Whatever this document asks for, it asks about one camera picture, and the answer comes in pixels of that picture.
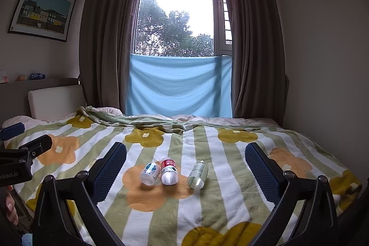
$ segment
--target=white wall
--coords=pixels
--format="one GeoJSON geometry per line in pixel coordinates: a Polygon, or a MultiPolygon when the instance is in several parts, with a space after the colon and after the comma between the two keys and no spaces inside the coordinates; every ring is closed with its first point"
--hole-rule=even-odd
{"type": "Polygon", "coordinates": [[[47,77],[79,75],[79,28],[84,0],[76,0],[67,42],[8,34],[18,0],[0,0],[0,70],[10,81],[19,74],[45,73],[47,77]]]}
{"type": "Polygon", "coordinates": [[[277,0],[290,80],[284,126],[314,139],[366,185],[369,0],[277,0]]]}

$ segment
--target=white bottle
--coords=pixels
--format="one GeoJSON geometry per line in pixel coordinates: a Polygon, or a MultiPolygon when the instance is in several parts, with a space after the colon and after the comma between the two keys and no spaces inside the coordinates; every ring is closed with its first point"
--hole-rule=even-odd
{"type": "Polygon", "coordinates": [[[174,185],[178,183],[178,171],[176,167],[176,162],[170,157],[165,157],[162,159],[161,163],[162,169],[162,183],[164,185],[174,185]]]}
{"type": "Polygon", "coordinates": [[[145,185],[154,185],[160,174],[160,166],[156,163],[149,163],[140,173],[140,180],[145,185]]]}
{"type": "Polygon", "coordinates": [[[208,164],[204,160],[197,161],[187,178],[187,185],[192,189],[201,189],[205,184],[208,171],[208,164]]]}

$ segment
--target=human hand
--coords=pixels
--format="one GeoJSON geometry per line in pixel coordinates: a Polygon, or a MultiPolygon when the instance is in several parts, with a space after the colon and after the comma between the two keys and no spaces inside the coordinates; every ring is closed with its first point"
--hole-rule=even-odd
{"type": "MultiPolygon", "coordinates": [[[[13,190],[13,187],[11,185],[6,187],[9,191],[13,190]]],[[[5,198],[5,204],[7,207],[7,212],[6,212],[6,217],[8,218],[8,220],[13,223],[14,225],[18,224],[18,215],[17,215],[17,211],[15,210],[15,202],[13,197],[10,195],[9,192],[8,196],[6,196],[5,198]]]]}

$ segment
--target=light blue sheet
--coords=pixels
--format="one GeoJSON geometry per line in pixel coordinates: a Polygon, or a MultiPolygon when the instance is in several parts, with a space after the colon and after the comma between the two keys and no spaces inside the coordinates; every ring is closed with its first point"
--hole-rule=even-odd
{"type": "Polygon", "coordinates": [[[232,117],[231,60],[131,54],[126,115],[232,117]]]}

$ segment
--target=window frame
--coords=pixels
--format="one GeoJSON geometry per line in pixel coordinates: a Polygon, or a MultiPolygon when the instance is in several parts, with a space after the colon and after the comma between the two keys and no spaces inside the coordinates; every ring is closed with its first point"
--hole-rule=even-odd
{"type": "MultiPolygon", "coordinates": [[[[134,28],[132,31],[131,40],[131,54],[134,54],[136,30],[137,30],[137,18],[138,9],[140,6],[140,0],[137,0],[135,4],[135,18],[134,18],[134,28]]],[[[231,56],[232,55],[232,45],[226,44],[226,29],[225,29],[225,18],[224,18],[224,5],[223,0],[213,0],[213,19],[214,19],[214,56],[231,56]]]]}

